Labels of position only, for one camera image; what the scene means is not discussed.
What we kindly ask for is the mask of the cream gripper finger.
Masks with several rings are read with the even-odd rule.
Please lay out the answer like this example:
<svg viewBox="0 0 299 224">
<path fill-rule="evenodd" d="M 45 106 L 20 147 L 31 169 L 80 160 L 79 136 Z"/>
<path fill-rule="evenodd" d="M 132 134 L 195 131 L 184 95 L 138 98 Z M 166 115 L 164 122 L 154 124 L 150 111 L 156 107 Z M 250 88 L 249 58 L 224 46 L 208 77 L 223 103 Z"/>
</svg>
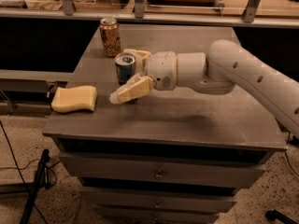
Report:
<svg viewBox="0 0 299 224">
<path fill-rule="evenodd" d="M 135 57 L 134 73 L 143 76 L 145 74 L 145 63 L 148 57 L 151 56 L 151 52 L 139 49 L 124 49 L 123 51 Z"/>
<path fill-rule="evenodd" d="M 124 85 L 112 92 L 109 101 L 114 104 L 123 104 L 134 99 L 146 96 L 154 89 L 154 81 L 149 76 L 133 75 Z"/>
</svg>

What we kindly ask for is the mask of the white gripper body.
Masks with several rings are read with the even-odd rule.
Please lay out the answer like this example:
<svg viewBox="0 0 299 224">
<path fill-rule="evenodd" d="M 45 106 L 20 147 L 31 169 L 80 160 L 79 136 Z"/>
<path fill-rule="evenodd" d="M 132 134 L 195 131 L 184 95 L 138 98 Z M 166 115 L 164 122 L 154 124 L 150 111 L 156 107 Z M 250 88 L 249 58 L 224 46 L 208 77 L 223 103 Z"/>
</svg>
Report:
<svg viewBox="0 0 299 224">
<path fill-rule="evenodd" d="M 177 55 L 173 51 L 152 54 L 146 61 L 146 73 L 157 91 L 172 91 L 177 86 Z"/>
</svg>

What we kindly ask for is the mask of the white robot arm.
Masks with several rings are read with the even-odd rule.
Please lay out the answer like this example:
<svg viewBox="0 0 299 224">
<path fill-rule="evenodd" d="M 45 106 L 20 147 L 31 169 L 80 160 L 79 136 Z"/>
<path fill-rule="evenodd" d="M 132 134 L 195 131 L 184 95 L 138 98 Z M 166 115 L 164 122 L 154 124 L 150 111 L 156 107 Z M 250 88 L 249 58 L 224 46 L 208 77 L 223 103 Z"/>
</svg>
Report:
<svg viewBox="0 0 299 224">
<path fill-rule="evenodd" d="M 129 64 L 131 77 L 110 94 L 113 104 L 146 96 L 151 90 L 190 88 L 204 94 L 229 93 L 241 87 L 292 134 L 299 136 L 299 82 L 262 62 L 229 40 L 213 42 L 206 53 L 175 53 L 126 49 L 116 59 Z"/>
</svg>

